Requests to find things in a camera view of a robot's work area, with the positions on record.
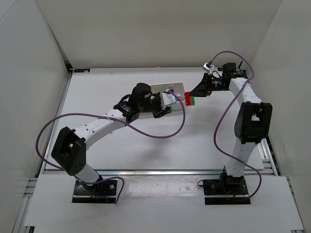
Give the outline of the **green red lego stack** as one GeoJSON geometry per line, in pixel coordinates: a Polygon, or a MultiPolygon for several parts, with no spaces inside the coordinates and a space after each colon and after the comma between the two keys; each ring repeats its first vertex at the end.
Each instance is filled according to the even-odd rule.
{"type": "Polygon", "coordinates": [[[191,106],[195,105],[195,98],[193,96],[190,96],[190,105],[191,106]]]}

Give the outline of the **red long lego brick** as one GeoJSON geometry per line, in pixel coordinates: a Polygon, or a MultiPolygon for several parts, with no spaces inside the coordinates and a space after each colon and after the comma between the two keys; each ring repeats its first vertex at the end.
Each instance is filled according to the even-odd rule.
{"type": "Polygon", "coordinates": [[[184,93],[184,99],[185,99],[185,105],[186,106],[191,106],[191,98],[190,98],[190,93],[185,92],[184,93]]]}

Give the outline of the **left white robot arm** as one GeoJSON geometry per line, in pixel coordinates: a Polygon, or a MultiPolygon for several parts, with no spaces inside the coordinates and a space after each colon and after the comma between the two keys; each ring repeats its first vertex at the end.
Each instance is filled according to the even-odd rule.
{"type": "Polygon", "coordinates": [[[137,120],[141,113],[152,113],[154,118],[170,113],[170,106],[175,102],[171,93],[152,93],[149,85],[138,83],[103,119],[76,129],[62,128],[52,149],[52,158],[69,175],[81,180],[88,192],[100,193],[102,177],[87,164],[86,151],[106,135],[137,120]]]}

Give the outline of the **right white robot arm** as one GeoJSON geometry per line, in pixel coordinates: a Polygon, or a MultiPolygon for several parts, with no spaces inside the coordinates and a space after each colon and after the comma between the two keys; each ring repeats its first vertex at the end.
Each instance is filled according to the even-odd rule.
{"type": "Polygon", "coordinates": [[[235,146],[219,178],[219,187],[225,191],[242,187],[244,171],[251,153],[268,136],[273,107],[263,102],[249,84],[243,70],[235,63],[222,66],[221,75],[205,73],[201,82],[189,93],[190,97],[207,97],[216,91],[230,91],[240,109],[234,124],[235,146]]]}

